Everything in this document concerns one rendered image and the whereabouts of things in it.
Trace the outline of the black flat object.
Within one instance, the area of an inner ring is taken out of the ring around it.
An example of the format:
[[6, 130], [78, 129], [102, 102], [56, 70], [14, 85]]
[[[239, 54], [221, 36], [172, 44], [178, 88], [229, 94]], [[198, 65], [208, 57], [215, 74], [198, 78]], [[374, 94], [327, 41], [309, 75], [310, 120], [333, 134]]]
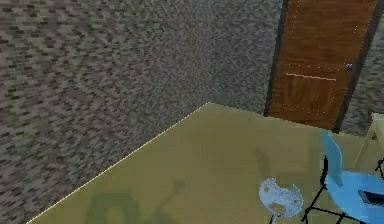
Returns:
[[359, 196], [364, 203], [372, 204], [376, 206], [384, 206], [384, 194], [378, 194], [368, 191], [360, 191]]

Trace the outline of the pale yellow table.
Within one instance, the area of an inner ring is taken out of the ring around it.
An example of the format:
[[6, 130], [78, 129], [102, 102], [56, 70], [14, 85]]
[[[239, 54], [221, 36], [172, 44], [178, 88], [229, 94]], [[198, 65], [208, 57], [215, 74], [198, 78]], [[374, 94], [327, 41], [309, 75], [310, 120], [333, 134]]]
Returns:
[[378, 149], [384, 153], [384, 113], [371, 112], [369, 118], [372, 120], [363, 144], [355, 159], [353, 167], [356, 168], [360, 165], [363, 156], [368, 151], [370, 141], [374, 141]]

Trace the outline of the blue plastic chair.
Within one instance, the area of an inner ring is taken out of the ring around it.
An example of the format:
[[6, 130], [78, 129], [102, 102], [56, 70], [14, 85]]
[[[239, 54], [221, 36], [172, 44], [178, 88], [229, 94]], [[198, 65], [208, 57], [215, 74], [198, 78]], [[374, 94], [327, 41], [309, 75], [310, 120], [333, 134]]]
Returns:
[[[328, 130], [321, 132], [321, 142], [325, 153], [323, 170], [320, 176], [320, 189], [311, 204], [304, 210], [301, 221], [309, 224], [308, 216], [317, 210], [339, 217], [358, 221], [359, 224], [384, 224], [384, 206], [364, 203], [360, 191], [384, 194], [384, 179], [371, 174], [346, 171], [343, 169], [342, 152]], [[315, 206], [321, 193], [326, 190], [341, 213]]]

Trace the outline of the pale blue round stool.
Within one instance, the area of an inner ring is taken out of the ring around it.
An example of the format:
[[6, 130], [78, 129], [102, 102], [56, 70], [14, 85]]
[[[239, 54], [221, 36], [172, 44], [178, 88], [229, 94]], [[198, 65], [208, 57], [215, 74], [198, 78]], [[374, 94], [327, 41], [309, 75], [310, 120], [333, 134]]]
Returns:
[[[271, 213], [268, 224], [276, 224], [280, 217], [293, 217], [303, 207], [304, 199], [300, 189], [292, 185], [290, 188], [280, 187], [275, 178], [268, 178], [263, 181], [259, 189], [259, 199], [263, 206]], [[278, 212], [272, 208], [273, 204], [283, 206], [285, 211]]]

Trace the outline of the brown wooden room door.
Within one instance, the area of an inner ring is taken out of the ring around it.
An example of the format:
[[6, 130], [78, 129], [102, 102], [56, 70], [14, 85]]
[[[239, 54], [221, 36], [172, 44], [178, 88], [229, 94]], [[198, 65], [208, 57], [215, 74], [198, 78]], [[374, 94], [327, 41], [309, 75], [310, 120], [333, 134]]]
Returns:
[[[269, 115], [332, 129], [383, 0], [289, 0]], [[352, 70], [345, 68], [353, 64]]]

